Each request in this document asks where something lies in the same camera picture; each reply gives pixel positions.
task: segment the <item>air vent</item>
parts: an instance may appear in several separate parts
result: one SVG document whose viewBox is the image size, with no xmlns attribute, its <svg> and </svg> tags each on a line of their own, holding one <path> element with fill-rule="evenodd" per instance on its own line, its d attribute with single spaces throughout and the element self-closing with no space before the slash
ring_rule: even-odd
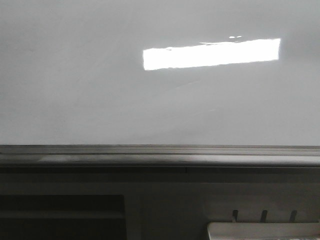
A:
<svg viewBox="0 0 320 240">
<path fill-rule="evenodd" d="M 125 240 L 122 195 L 0 197 L 0 239 Z"/>
</svg>

